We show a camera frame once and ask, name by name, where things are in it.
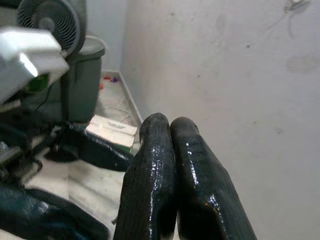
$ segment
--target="rubber-coated glove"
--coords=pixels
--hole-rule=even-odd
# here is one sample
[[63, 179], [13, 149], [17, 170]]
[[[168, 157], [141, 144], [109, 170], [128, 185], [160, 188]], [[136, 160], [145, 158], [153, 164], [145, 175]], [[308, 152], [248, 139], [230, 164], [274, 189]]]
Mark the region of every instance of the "rubber-coated glove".
[[114, 240], [172, 239], [177, 216], [176, 163], [167, 118], [140, 128], [139, 152], [124, 175]]
[[124, 176], [114, 240], [171, 239], [176, 212], [182, 240], [256, 240], [228, 172], [197, 126], [178, 118], [171, 135], [160, 113], [142, 124], [141, 148]]
[[27, 240], [107, 240], [109, 230], [78, 206], [37, 189], [0, 183], [0, 229]]
[[186, 117], [171, 124], [182, 240], [256, 240], [227, 170]]

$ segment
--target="wall stain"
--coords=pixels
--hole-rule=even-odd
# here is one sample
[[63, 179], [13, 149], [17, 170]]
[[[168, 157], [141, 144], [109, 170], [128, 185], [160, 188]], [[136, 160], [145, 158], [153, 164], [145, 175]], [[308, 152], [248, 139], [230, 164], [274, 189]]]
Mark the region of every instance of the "wall stain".
[[227, 17], [224, 14], [220, 15], [217, 18], [217, 20], [215, 22], [215, 26], [216, 26], [216, 29], [220, 35], [224, 34], [226, 27], [227, 27], [227, 22], [228, 22]]
[[275, 127], [274, 130], [276, 131], [277, 134], [281, 135], [284, 133], [284, 130], [280, 127]]
[[286, 61], [286, 69], [293, 74], [309, 74], [320, 66], [320, 56], [292, 56]]

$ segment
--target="fan grille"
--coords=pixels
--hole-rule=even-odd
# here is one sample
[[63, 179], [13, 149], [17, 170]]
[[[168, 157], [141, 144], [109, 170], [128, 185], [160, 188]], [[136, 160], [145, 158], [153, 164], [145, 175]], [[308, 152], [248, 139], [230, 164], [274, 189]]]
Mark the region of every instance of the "fan grille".
[[78, 45], [74, 13], [61, 0], [22, 1], [17, 23], [25, 28], [49, 30], [67, 55]]

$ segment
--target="black fabric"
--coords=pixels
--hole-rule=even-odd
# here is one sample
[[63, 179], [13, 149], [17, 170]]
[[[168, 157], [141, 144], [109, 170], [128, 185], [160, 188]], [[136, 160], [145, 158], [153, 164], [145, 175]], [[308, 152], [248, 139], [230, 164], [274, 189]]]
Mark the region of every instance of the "black fabric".
[[37, 189], [0, 183], [0, 229], [28, 240], [107, 240], [109, 230], [78, 206]]
[[17, 9], [22, 0], [0, 0], [0, 7]]
[[190, 119], [171, 124], [182, 240], [256, 240], [227, 170]]
[[98, 168], [125, 172], [133, 159], [114, 143], [70, 123], [65, 124], [56, 144], [59, 151], [51, 151], [46, 157], [57, 162], [81, 159]]
[[176, 224], [176, 163], [167, 118], [140, 129], [141, 148], [125, 173], [114, 240], [169, 240]]

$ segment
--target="white device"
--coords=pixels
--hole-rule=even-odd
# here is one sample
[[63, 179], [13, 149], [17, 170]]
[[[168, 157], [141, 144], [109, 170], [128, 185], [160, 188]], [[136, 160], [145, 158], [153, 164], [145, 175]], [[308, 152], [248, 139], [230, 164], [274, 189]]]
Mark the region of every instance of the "white device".
[[51, 85], [69, 70], [62, 48], [48, 30], [0, 28], [0, 105], [34, 78]]

